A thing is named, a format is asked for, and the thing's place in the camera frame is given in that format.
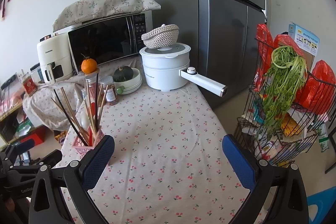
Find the pumpkin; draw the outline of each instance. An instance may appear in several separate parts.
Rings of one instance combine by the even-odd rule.
[[[97,69],[97,62],[92,58],[85,57],[81,65],[81,69],[86,74],[92,73]]]
[[[113,74],[115,82],[125,82],[133,78],[133,70],[129,66],[119,67]]]

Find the red plastic bag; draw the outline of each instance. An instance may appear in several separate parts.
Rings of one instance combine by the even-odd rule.
[[[312,75],[317,79],[336,84],[336,78],[331,67],[323,60],[316,63]],[[311,110],[315,114],[325,113],[333,100],[335,87],[315,80],[311,75],[305,86],[296,92],[295,102]]]
[[[274,39],[274,43],[276,43],[276,45],[291,46],[298,55],[303,56],[302,50],[288,34],[278,34]]]
[[[254,85],[255,91],[260,91],[261,86],[263,84],[263,75],[267,72],[267,70],[271,67],[271,54],[273,49],[278,47],[278,43],[273,41],[272,35],[270,31],[267,29],[265,24],[257,25],[257,33],[256,39],[258,41],[258,52],[261,56],[261,63],[258,66],[255,77],[254,77]]]

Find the silver screw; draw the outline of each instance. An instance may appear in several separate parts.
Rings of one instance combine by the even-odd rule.
[[[47,168],[48,168],[48,167],[47,167],[46,165],[43,165],[43,166],[40,168],[40,170],[41,170],[41,171],[46,171]]]
[[[291,168],[292,168],[293,170],[297,170],[297,169],[298,169],[298,167],[297,167],[296,164],[291,164]]]
[[[70,163],[70,166],[71,167],[76,167],[78,165],[78,160],[73,160],[71,163]]]
[[[267,166],[267,165],[268,165],[268,162],[267,162],[266,160],[260,160],[260,161],[259,161],[259,164],[260,164],[261,166]]]

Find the leafy green vegetable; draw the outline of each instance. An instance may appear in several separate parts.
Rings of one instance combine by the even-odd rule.
[[[262,103],[266,113],[264,126],[268,127],[270,139],[273,130],[280,127],[297,90],[307,81],[306,60],[290,46],[279,47],[272,52],[271,67],[266,76],[273,77],[266,87],[267,97]]]

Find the green squash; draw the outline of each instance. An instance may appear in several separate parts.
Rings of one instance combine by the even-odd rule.
[[[129,66],[119,67],[115,70],[113,79],[115,82],[125,82],[133,78],[133,73]]]

